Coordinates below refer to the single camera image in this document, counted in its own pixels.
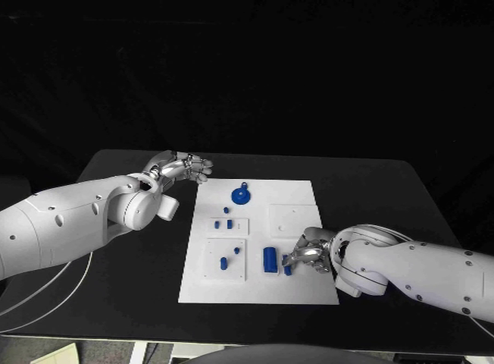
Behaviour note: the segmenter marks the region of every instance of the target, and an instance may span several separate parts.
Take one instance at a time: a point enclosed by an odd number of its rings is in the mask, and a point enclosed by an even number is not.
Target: table
[[[157,151],[102,150],[79,181],[140,172]],[[311,180],[324,227],[368,223],[416,240],[459,246],[415,169],[381,159],[197,153],[213,160],[212,177]],[[199,342],[297,343],[348,350],[494,356],[494,340],[471,320],[410,300],[389,285],[381,297],[348,297],[340,306],[178,303],[178,287],[197,185],[168,191],[180,202],[171,222],[155,218],[141,231],[94,253],[88,277],[66,304],[13,335]],[[78,259],[46,291],[7,318],[0,329],[45,313],[71,292],[88,257]],[[0,310],[29,295],[58,267],[16,276]],[[487,325],[494,333],[494,325]]]

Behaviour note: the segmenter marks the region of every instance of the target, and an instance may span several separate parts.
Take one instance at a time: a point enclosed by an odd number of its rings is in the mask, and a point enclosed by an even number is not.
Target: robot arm
[[[399,242],[397,238],[409,238],[373,225],[337,234],[317,227],[305,232],[312,239],[304,246],[307,237],[301,237],[285,265],[302,260],[318,266],[321,257],[330,256],[337,289],[351,296],[361,292],[381,296],[392,282],[413,300],[494,322],[494,256],[419,241]],[[307,255],[318,246],[321,254]]]
[[[173,218],[178,202],[164,195],[176,180],[200,184],[212,162],[166,151],[143,173],[45,190],[0,211],[0,280],[78,259],[154,216]]]

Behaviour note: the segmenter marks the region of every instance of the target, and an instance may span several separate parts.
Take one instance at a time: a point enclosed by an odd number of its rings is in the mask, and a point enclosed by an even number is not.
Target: blue block
[[[285,260],[285,258],[288,257],[286,254],[282,255],[282,262]],[[291,272],[291,266],[288,265],[286,267],[284,267],[284,273],[285,275],[292,275],[292,272]]]
[[[276,248],[272,246],[263,248],[263,272],[278,273]]]
[[[222,271],[227,268],[227,259],[225,257],[222,257],[222,259],[220,259],[220,268],[222,268]]]

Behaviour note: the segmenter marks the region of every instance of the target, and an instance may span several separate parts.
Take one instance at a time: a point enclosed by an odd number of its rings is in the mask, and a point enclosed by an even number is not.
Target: black curtain
[[[73,183],[99,149],[402,159],[494,253],[494,2],[158,8],[0,5],[0,173]]]

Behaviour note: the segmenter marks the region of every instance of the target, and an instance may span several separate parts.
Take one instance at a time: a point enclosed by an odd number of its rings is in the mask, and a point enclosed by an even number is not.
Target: blue round piece
[[[220,268],[222,268],[222,271],[225,271],[227,269],[227,259],[225,257],[222,257],[222,259],[220,259]]]
[[[236,205],[245,205],[250,201],[250,193],[248,190],[248,184],[245,182],[242,183],[242,186],[233,191],[232,199]]]

